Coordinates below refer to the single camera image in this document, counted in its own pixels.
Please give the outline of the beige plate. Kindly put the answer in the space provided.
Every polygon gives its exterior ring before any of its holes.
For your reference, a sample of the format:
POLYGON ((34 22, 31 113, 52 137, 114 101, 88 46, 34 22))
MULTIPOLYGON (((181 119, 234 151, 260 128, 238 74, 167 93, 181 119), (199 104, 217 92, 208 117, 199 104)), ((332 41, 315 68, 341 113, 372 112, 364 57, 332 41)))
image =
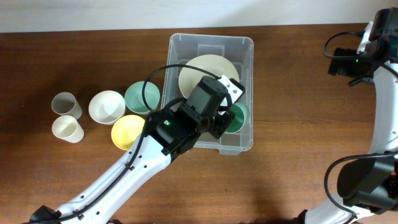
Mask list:
MULTIPOLYGON (((206 70, 217 77, 225 75, 229 79, 233 78, 239 81, 238 71, 235 66, 229 60, 219 55, 201 55, 193 58, 186 65, 206 70)), ((178 78, 178 86, 185 98, 189 97, 203 76, 207 76, 207 74, 191 68, 182 68, 178 78)))

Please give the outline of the green cup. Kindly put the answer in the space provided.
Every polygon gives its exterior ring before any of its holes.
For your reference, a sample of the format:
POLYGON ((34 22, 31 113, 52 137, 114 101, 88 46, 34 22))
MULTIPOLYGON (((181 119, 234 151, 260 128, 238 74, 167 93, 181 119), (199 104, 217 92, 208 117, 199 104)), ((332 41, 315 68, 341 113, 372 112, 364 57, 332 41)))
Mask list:
POLYGON ((235 117, 225 132, 237 133, 248 122, 250 110, 249 107, 244 103, 235 103, 231 106, 230 110, 234 113, 235 117))

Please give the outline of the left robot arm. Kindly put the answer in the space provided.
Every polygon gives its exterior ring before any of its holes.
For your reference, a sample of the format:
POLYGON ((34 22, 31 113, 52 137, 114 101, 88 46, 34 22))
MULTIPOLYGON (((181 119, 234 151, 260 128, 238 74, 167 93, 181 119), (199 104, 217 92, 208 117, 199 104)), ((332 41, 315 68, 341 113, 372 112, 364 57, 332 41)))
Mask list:
POLYGON ((56 210, 43 205, 30 223, 108 223, 133 193, 203 133, 219 138, 234 118, 230 107, 245 92, 237 80, 204 76, 188 98, 176 98, 148 114, 127 152, 79 196, 56 210))

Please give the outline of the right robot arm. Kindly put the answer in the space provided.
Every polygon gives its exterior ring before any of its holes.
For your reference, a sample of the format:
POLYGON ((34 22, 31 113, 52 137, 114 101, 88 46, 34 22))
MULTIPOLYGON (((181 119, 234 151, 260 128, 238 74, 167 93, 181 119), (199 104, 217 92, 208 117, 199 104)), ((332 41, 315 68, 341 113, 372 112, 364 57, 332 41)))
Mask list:
POLYGON ((330 75, 350 77, 349 86, 373 84, 376 114, 367 154, 333 162, 324 176, 327 199, 304 210, 294 223, 357 223, 397 211, 397 8, 381 9, 364 31, 359 47, 325 52, 330 75))

